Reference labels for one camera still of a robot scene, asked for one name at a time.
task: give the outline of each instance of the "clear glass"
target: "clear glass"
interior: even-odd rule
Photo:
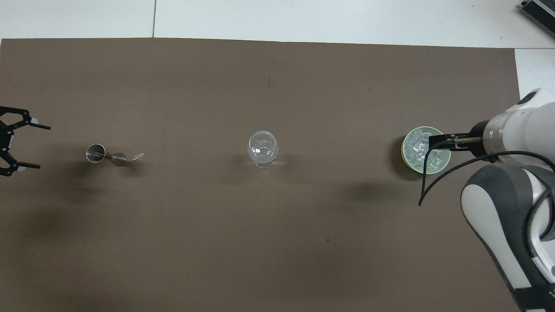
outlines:
[[[273,134],[266,130],[253,133],[247,146],[249,156],[258,168],[269,168],[278,156],[278,142]]]

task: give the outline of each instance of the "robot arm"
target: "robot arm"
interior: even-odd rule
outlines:
[[[25,168],[39,169],[41,165],[18,162],[9,153],[9,150],[12,147],[14,130],[20,127],[24,127],[26,125],[30,125],[31,127],[36,127],[36,128],[46,129],[46,130],[50,130],[50,127],[47,125],[38,124],[38,121],[35,118],[32,118],[29,115],[29,111],[26,109],[0,106],[0,117],[7,113],[21,115],[22,120],[10,125],[6,125],[2,121],[0,121],[0,158],[5,160],[6,163],[8,164],[7,168],[0,168],[0,175],[5,175],[9,177],[12,175],[13,172],[21,171]]]
[[[486,166],[470,178],[461,193],[461,206],[516,304],[528,312],[555,312],[554,120],[555,98],[536,89],[469,133],[429,140],[430,149],[466,150],[478,159],[499,161],[500,165]],[[451,168],[430,187],[475,161]],[[424,191],[422,185],[421,201],[429,188]]]
[[[461,193],[461,206],[522,311],[555,311],[555,175],[535,166],[489,165]]]

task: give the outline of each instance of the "white floor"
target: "white floor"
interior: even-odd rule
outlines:
[[[507,0],[0,0],[0,38],[177,37],[517,48],[555,93],[555,39]]]

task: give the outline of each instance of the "black cable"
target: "black cable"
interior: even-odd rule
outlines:
[[[542,183],[543,187],[546,189],[544,192],[549,193],[549,221],[547,223],[546,229],[539,236],[539,239],[541,240],[549,233],[549,231],[551,230],[551,227],[553,227],[553,216],[555,215],[555,204],[553,202],[553,189],[551,188],[551,186],[549,184],[547,184],[544,180],[542,180],[540,177],[535,175],[533,172],[530,172],[530,173],[536,179],[538,179],[538,181],[540,181],[540,183]]]
[[[464,163],[458,164],[455,167],[445,171],[444,173],[442,173],[439,177],[437,177],[432,183],[430,183],[430,185],[424,190],[424,186],[425,186],[425,180],[426,180],[426,165],[427,165],[427,156],[429,155],[430,151],[433,148],[437,148],[436,147],[437,144],[435,144],[434,146],[432,146],[432,148],[430,148],[430,150],[428,150],[428,152],[426,153],[426,157],[424,157],[424,172],[422,175],[422,190],[420,192],[420,200],[418,201],[418,206],[422,205],[422,201],[424,201],[424,197],[426,196],[426,194],[428,194],[428,192],[430,191],[430,189],[437,183],[439,182],[441,179],[443,179],[446,175],[452,173],[455,170],[461,169],[462,167],[478,162],[480,160],[484,160],[487,158],[491,158],[491,157],[496,157],[496,156],[502,156],[502,155],[525,155],[525,156],[530,156],[530,157],[534,157],[537,158],[543,162],[545,162],[549,167],[551,167],[551,169],[553,170],[553,172],[555,172],[555,164],[553,164],[553,162],[549,159],[547,159],[544,156],[541,156],[539,154],[536,153],[532,153],[532,152],[525,152],[523,150],[510,150],[510,151],[506,151],[506,152],[497,152],[497,153],[491,153],[491,154],[487,154],[487,155],[483,155],[480,157],[476,157],[474,159],[468,160]]]
[[[538,212],[539,206],[541,206],[542,202],[545,200],[546,197],[548,197],[548,195],[549,195],[549,190],[546,189],[539,196],[539,198],[536,200],[536,202],[532,205],[532,208],[530,209],[530,214],[529,214],[529,217],[528,217],[528,222],[526,223],[526,233],[530,234],[531,229],[532,229],[532,219],[534,218],[534,215]],[[531,257],[538,256],[538,254],[534,250],[534,245],[532,244],[532,236],[531,235],[526,235],[526,237],[528,238],[526,240],[526,243],[528,245],[528,250],[530,251],[530,256]]]
[[[437,144],[432,145],[426,152],[426,155],[424,156],[424,167],[422,169],[422,189],[420,190],[420,198],[422,198],[422,194],[424,193],[424,188],[426,187],[426,167],[428,166],[428,157],[430,156],[430,153],[434,149],[452,142],[453,142],[453,139],[447,139],[445,141],[439,142]]]

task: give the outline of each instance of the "glass base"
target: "glass base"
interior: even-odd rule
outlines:
[[[254,162],[254,164],[255,164],[258,168],[266,169],[266,168],[272,167],[272,165],[274,164],[274,161],[272,160],[271,162],[269,162],[269,163],[264,163],[264,164]]]

